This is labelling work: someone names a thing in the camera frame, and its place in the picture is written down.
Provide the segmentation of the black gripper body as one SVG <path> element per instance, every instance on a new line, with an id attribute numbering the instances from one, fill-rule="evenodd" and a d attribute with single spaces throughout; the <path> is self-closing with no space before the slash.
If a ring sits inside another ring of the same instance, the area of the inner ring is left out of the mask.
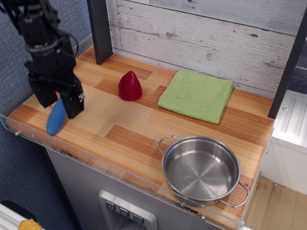
<path id="1" fill-rule="evenodd" d="M 58 33 L 52 36 L 51 42 L 43 45 L 26 45 L 32 60 L 25 66 L 29 69 L 29 76 L 33 79 L 46 81 L 49 86 L 62 93 L 73 86 L 82 86 L 80 80 L 74 75 L 76 54 L 71 46 L 69 33 Z"/>

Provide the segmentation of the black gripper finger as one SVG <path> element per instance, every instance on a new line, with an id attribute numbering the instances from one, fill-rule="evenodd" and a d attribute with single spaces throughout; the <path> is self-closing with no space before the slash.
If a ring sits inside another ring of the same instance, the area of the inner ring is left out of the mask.
<path id="1" fill-rule="evenodd" d="M 58 100 L 56 91 L 46 81 L 28 77 L 32 91 L 40 104 L 46 108 Z"/>
<path id="2" fill-rule="evenodd" d="M 69 119 L 74 119 L 84 110 L 84 92 L 82 86 L 73 86 L 60 94 L 66 114 Z"/>

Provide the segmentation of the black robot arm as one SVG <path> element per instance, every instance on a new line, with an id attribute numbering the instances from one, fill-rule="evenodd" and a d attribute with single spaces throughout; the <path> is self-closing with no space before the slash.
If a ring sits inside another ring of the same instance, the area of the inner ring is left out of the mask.
<path id="1" fill-rule="evenodd" d="M 58 12 L 47 0 L 2 0 L 0 9 L 23 37 L 32 59 L 25 62 L 28 81 L 44 107 L 60 94 L 68 118 L 84 110 L 84 93 L 73 69 L 76 66 L 70 35 L 58 29 Z"/>

